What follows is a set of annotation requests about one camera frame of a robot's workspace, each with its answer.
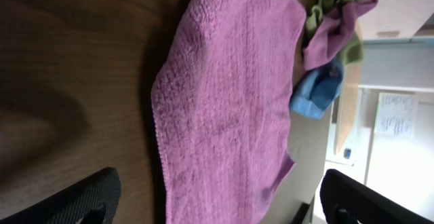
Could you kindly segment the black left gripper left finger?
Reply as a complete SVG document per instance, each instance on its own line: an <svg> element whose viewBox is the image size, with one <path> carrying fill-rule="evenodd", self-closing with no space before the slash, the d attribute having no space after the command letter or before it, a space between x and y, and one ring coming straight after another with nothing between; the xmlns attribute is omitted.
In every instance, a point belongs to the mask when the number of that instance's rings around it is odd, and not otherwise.
<svg viewBox="0 0 434 224"><path fill-rule="evenodd" d="M115 168L103 168L58 193L1 220L1 224L111 224L121 197Z"/></svg>

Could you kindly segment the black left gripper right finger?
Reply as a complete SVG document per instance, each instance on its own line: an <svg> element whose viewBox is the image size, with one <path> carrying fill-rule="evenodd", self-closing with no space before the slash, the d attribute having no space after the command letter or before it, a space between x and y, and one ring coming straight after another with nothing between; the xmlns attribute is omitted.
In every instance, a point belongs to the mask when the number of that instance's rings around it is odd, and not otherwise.
<svg viewBox="0 0 434 224"><path fill-rule="evenodd" d="M328 224L433 224L335 169L325 173L320 200Z"/></svg>

